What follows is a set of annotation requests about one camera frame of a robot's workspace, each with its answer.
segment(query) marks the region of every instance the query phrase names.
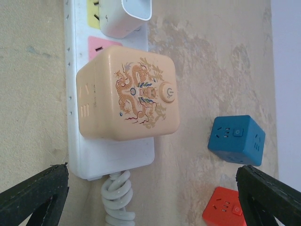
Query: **stained surface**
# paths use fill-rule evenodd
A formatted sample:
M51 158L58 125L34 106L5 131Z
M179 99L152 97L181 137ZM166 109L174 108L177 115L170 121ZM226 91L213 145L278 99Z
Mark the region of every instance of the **stained surface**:
M0 191L68 161L63 1L1 3ZM269 0L153 1L150 51L177 71L181 125L155 139L153 164L131 171L139 226L202 226L216 186L235 189L240 165L207 150L218 115L249 114L266 132L262 166L277 177ZM102 180L69 175L62 226L104 223Z

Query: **orange dragon illustration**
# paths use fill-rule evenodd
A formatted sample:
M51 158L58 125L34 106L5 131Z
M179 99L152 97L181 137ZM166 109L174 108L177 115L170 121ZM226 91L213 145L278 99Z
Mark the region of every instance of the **orange dragon illustration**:
M158 103L158 90L155 88L155 83L164 81L163 71L149 64L146 58L140 58L140 62L133 64L126 63L121 66L122 72L120 70L115 72L118 79L116 91L121 110L119 114L131 115L125 120L143 124L150 129L155 126L159 118L166 117L166 108Z

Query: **white coiled cable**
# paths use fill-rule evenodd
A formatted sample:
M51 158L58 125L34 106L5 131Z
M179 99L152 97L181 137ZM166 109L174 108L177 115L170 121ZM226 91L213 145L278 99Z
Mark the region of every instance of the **white coiled cable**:
M102 186L102 201L107 212L105 226L135 226L135 213L125 208L133 197L130 175L128 170L123 174L112 173Z

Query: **white power strip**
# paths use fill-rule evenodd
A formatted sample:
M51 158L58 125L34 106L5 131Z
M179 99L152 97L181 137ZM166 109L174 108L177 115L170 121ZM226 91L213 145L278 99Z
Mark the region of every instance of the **white power strip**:
M99 29L88 25L87 7L91 0L64 1L70 170L82 179L95 180L103 175L151 164L155 158L153 138L115 142L82 137L79 132L76 93L76 74L91 57L89 37L119 42L123 46L147 51L147 25L124 39L109 38Z

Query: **beige cube socket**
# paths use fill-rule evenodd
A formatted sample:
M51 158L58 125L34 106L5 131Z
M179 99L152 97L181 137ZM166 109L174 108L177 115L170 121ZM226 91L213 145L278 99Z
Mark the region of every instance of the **beige cube socket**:
M76 86L84 137L132 140L179 127L175 67L167 56L110 46L79 70Z

